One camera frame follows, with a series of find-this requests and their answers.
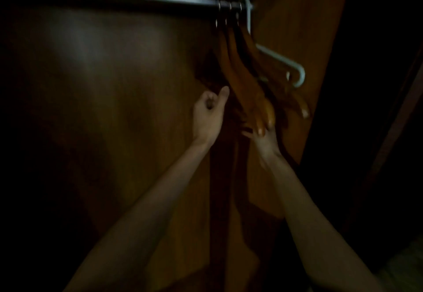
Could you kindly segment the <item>dark wooden wardrobe door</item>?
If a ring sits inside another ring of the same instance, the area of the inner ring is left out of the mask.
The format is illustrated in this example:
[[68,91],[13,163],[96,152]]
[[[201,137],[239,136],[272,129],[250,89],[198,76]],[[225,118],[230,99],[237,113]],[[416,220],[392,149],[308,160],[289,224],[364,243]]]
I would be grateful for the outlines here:
[[372,160],[367,163],[366,173],[358,179],[352,206],[342,224],[341,234],[347,234],[357,222],[380,171],[415,112],[421,97],[423,97],[423,41],[419,44],[388,117],[377,136],[372,150]]

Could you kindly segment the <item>person's left hand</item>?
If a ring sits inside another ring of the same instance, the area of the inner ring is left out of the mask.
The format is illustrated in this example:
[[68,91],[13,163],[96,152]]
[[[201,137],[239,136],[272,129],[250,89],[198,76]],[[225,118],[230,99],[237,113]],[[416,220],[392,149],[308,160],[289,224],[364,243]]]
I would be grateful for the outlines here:
[[216,108],[218,94],[204,91],[193,109],[194,143],[207,149],[215,143],[223,124],[225,108]]

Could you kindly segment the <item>person's left forearm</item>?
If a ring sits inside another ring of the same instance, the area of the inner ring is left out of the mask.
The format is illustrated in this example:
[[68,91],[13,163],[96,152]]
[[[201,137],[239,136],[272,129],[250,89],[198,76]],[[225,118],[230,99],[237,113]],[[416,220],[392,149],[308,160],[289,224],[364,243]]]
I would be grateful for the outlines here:
[[142,271],[163,236],[181,194],[210,149],[195,140],[107,231],[63,292],[120,291]]

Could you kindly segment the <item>person's right forearm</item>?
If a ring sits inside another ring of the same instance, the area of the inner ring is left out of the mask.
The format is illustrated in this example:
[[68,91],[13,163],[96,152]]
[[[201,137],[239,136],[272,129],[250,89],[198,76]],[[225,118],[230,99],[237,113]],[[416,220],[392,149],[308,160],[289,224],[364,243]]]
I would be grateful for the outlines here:
[[286,160],[264,155],[307,276],[331,292],[384,292],[378,279],[331,225]]

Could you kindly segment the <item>white plastic clothes hanger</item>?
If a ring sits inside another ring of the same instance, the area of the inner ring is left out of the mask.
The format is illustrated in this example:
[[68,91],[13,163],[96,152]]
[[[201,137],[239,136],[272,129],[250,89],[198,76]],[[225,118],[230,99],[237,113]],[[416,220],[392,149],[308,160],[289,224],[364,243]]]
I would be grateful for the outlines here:
[[[246,11],[246,28],[247,28],[247,32],[248,32],[248,36],[251,36],[251,13],[252,13],[252,9],[253,9],[253,4],[251,3],[250,0],[240,0],[243,1],[245,4],[245,11]],[[293,86],[295,88],[299,88],[304,84],[305,81],[305,69],[304,67],[295,62],[292,59],[289,59],[281,54],[276,53],[275,51],[266,48],[265,46],[262,46],[260,44],[257,43],[253,43],[253,45],[262,53],[274,58],[275,60],[279,61],[280,63],[283,63],[285,65],[287,65],[288,67],[296,70],[299,73],[299,78],[293,82]]]

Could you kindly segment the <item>person's right hand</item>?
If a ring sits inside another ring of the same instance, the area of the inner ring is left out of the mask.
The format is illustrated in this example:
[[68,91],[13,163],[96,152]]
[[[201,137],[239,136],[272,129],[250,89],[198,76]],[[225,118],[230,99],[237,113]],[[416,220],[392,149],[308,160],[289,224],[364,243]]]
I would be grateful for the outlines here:
[[264,136],[256,133],[256,139],[252,140],[258,151],[260,164],[265,170],[274,162],[287,163],[278,146],[276,127],[267,129]]

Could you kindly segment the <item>brown wooden clothes hanger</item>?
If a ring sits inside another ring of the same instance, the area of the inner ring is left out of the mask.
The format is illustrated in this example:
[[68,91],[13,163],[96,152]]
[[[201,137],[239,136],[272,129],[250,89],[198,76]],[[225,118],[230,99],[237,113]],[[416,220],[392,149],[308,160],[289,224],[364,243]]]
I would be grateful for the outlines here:
[[241,10],[240,13],[243,11],[245,12],[245,24],[239,25],[239,32],[252,67],[257,73],[262,75],[261,77],[265,79],[269,89],[280,97],[282,103],[297,112],[303,119],[310,119],[312,117],[312,112],[309,105],[297,91],[297,88],[293,86],[293,82],[299,78],[299,73],[262,53],[253,45],[253,43],[256,42],[253,40],[252,36],[248,35],[246,28],[246,11]]
[[252,129],[264,136],[267,129],[275,126],[275,110],[272,103],[265,96],[264,91],[253,77],[250,70],[244,65],[239,55],[236,43],[235,29],[239,29],[236,11],[231,7],[225,19],[227,33],[227,49],[230,64],[234,70],[238,85],[236,90],[248,118],[251,120]]
[[216,53],[220,70],[240,103],[251,129],[263,137],[267,129],[274,126],[273,107],[239,54],[236,41],[239,23],[232,12],[232,4],[218,0],[217,7]]

